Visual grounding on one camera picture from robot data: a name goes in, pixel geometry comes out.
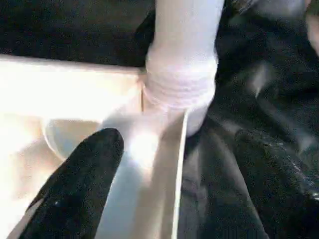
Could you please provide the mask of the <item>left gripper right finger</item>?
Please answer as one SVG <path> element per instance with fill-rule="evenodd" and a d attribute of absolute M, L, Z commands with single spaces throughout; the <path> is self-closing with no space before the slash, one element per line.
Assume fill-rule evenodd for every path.
<path fill-rule="evenodd" d="M 269 238 L 319 237 L 319 178 L 286 143 L 241 129 L 235 157 Z"/>

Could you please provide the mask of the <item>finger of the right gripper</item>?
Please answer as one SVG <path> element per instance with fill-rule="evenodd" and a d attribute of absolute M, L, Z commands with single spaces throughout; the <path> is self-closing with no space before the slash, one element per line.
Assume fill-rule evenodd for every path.
<path fill-rule="evenodd" d="M 156 10 L 152 9 L 135 32 L 137 59 L 139 60 L 140 66 L 143 67 L 146 64 L 146 57 L 149 47 L 151 46 L 154 39 L 155 23 Z"/>

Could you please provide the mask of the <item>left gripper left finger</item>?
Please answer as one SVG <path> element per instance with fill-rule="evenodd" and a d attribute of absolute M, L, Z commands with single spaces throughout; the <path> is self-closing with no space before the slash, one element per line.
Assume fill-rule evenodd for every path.
<path fill-rule="evenodd" d="M 84 139 L 47 179 L 11 237 L 93 239 L 123 152 L 115 128 Z"/>

